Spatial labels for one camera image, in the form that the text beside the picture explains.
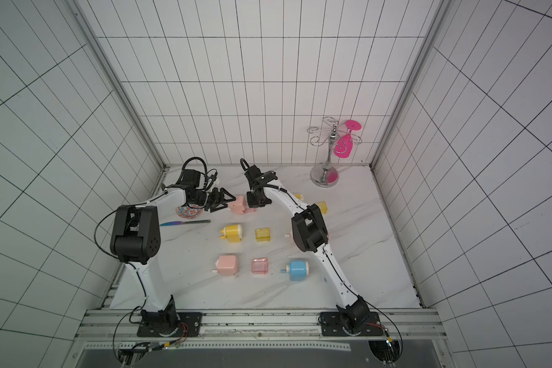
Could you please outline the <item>blue pencil sharpener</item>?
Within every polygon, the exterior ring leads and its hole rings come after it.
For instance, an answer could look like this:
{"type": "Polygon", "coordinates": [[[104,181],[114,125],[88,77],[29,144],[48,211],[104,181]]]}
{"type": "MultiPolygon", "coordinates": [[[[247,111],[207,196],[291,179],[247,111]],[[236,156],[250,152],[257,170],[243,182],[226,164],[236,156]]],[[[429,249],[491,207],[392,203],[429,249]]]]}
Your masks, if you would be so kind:
{"type": "Polygon", "coordinates": [[[287,274],[291,282],[302,282],[310,274],[310,268],[307,261],[292,260],[281,270],[282,274],[287,274]]]}

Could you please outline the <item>yellow tray row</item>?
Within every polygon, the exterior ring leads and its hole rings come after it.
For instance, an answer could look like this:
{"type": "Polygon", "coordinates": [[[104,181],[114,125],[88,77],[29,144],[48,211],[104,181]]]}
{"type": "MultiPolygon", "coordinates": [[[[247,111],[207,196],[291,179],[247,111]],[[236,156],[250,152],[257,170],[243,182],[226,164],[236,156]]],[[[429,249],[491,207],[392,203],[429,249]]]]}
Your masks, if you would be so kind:
{"type": "Polygon", "coordinates": [[[270,242],[271,241],[271,230],[270,228],[257,228],[255,230],[255,239],[256,242],[270,242]]]}

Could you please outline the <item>pink plastic wine glass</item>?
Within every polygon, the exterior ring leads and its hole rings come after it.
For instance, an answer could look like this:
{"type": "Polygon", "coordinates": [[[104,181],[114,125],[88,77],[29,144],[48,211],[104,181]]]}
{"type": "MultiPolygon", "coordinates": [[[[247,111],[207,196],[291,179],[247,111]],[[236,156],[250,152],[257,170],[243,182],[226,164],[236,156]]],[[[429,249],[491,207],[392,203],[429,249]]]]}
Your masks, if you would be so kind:
{"type": "Polygon", "coordinates": [[[346,129],[338,138],[334,147],[334,154],[340,159],[346,159],[351,155],[353,148],[362,143],[362,139],[355,132],[362,130],[362,125],[353,120],[348,120],[342,124],[346,129]]]}

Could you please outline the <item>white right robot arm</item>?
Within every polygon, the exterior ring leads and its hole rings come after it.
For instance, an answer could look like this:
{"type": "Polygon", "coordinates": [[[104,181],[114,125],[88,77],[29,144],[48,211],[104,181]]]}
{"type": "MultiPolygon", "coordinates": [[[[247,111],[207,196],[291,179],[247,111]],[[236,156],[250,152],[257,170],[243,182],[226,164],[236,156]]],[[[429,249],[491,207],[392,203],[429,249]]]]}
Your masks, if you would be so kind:
{"type": "Polygon", "coordinates": [[[274,171],[262,172],[243,158],[240,159],[240,165],[250,188],[246,194],[248,205],[263,208],[277,202],[291,213],[291,234],[295,245],[300,251],[314,256],[328,283],[332,285],[338,297],[337,310],[345,332],[351,336],[359,334],[370,315],[370,308],[341,270],[318,205],[306,204],[294,196],[274,171]]]}

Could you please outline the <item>aluminium mounting rail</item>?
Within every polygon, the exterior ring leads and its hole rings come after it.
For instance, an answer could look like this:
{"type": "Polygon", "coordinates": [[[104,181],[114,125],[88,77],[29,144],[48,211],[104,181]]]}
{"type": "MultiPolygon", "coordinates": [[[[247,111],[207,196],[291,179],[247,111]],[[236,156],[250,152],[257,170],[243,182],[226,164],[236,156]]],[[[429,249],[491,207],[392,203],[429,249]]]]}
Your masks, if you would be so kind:
{"type": "Polygon", "coordinates": [[[95,310],[85,314],[78,340],[121,342],[175,339],[212,340],[445,340],[445,328],[433,309],[383,309],[370,313],[366,323],[346,332],[336,311],[315,309],[185,310],[169,333],[145,328],[139,314],[124,310],[95,310]]]}

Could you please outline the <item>yellow sharpener row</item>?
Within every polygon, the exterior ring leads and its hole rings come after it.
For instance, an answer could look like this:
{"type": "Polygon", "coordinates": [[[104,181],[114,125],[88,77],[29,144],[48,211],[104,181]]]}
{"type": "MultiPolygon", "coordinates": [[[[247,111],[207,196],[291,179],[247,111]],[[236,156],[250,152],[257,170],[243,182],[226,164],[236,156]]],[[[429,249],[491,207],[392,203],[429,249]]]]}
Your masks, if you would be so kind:
{"type": "Polygon", "coordinates": [[[243,238],[242,225],[227,225],[220,231],[220,234],[220,239],[227,240],[230,243],[239,243],[243,238]]]}

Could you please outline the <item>yellow tray near stand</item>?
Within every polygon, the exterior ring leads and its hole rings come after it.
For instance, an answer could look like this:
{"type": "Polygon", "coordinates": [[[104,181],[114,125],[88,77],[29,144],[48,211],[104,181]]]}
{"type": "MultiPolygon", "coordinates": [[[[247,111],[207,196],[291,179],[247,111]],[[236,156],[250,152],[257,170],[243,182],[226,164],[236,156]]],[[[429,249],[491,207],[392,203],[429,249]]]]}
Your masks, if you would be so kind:
{"type": "Polygon", "coordinates": [[[328,214],[328,205],[325,201],[316,202],[316,205],[320,209],[320,212],[321,212],[322,215],[328,214]]]}

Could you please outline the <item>pink sharpener top row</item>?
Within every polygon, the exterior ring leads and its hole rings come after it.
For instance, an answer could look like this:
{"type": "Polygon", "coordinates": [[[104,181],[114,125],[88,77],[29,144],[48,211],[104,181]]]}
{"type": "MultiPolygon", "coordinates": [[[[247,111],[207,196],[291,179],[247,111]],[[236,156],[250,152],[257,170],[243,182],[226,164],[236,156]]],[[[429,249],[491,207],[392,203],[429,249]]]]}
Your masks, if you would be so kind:
{"type": "Polygon", "coordinates": [[[257,209],[248,206],[245,196],[236,196],[233,202],[228,204],[229,209],[235,215],[244,215],[248,213],[255,213],[257,209]]]}

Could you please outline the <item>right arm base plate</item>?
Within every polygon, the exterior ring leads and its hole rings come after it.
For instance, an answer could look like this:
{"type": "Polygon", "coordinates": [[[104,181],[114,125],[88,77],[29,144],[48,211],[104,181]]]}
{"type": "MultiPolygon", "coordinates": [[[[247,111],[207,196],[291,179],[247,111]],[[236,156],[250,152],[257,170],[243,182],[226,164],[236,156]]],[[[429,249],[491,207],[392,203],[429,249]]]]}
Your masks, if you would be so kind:
{"type": "Polygon", "coordinates": [[[321,312],[317,322],[324,337],[381,337],[383,328],[379,315],[369,313],[362,320],[351,322],[340,312],[321,312]]]}

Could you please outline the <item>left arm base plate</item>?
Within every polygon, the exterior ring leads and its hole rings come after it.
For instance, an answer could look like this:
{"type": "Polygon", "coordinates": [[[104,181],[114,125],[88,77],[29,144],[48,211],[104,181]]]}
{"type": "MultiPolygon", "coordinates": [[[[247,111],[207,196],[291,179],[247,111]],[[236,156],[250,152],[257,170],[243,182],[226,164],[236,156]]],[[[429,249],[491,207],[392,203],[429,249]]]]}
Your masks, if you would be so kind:
{"type": "Polygon", "coordinates": [[[136,335],[151,338],[197,337],[202,325],[202,313],[199,312],[161,312],[142,313],[136,335]]]}

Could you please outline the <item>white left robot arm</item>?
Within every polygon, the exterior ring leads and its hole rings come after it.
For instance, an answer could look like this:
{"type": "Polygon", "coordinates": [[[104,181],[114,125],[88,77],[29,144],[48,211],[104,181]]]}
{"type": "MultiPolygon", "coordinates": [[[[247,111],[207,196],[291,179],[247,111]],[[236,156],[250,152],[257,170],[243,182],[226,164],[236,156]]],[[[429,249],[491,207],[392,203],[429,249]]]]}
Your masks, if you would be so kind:
{"type": "Polygon", "coordinates": [[[226,209],[236,198],[215,187],[217,173],[211,173],[204,159],[187,159],[179,179],[164,186],[161,193],[145,202],[122,205],[115,212],[110,253],[126,265],[144,292],[142,317],[159,318],[166,324],[177,319],[172,293],[166,288],[156,255],[162,245],[159,217],[179,207],[214,213],[226,209]]]}

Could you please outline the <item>pink tray bottom row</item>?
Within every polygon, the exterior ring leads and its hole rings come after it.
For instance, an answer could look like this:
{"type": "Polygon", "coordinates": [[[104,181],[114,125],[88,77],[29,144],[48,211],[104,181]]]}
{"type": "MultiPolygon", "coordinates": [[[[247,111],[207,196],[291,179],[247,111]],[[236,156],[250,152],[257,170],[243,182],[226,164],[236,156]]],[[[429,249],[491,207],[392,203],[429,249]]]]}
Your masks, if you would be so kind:
{"type": "Polygon", "coordinates": [[[255,258],[251,261],[252,274],[267,274],[269,270],[269,261],[267,258],[255,258]]]}

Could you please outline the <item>iridescent pen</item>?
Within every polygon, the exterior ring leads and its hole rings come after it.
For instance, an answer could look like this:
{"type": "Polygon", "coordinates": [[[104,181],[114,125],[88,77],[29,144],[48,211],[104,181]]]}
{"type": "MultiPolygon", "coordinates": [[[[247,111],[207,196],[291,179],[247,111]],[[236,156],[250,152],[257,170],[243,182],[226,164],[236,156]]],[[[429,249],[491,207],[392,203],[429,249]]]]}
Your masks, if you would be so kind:
{"type": "Polygon", "coordinates": [[[210,219],[190,220],[190,221],[172,221],[172,222],[161,223],[159,226],[169,227],[169,226],[180,226],[180,225],[199,225],[199,224],[208,224],[210,222],[211,222],[210,219]]]}

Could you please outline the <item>pink sharpener row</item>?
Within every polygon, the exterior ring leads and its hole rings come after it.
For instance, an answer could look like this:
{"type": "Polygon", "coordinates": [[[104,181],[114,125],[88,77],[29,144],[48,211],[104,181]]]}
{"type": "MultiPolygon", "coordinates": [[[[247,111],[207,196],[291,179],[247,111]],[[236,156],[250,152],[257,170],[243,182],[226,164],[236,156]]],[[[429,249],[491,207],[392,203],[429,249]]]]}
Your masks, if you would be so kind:
{"type": "Polygon", "coordinates": [[[228,204],[229,209],[235,215],[244,215],[248,213],[255,213],[257,209],[248,206],[245,196],[236,196],[233,202],[228,204]]]}
{"type": "Polygon", "coordinates": [[[236,255],[221,255],[215,263],[214,273],[222,276],[234,276],[239,271],[239,260],[236,255]]]}

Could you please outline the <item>chrome glass rack stand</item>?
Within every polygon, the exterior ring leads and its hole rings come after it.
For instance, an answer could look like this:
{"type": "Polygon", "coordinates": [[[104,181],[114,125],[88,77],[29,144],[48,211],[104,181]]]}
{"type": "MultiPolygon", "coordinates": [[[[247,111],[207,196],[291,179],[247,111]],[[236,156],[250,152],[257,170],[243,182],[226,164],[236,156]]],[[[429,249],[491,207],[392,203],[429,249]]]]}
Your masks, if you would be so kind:
{"type": "Polygon", "coordinates": [[[309,144],[318,150],[317,163],[310,172],[310,178],[321,188],[335,186],[340,178],[333,161],[340,159],[335,156],[334,147],[346,130],[343,123],[334,117],[324,117],[320,126],[308,127],[309,144]]]}

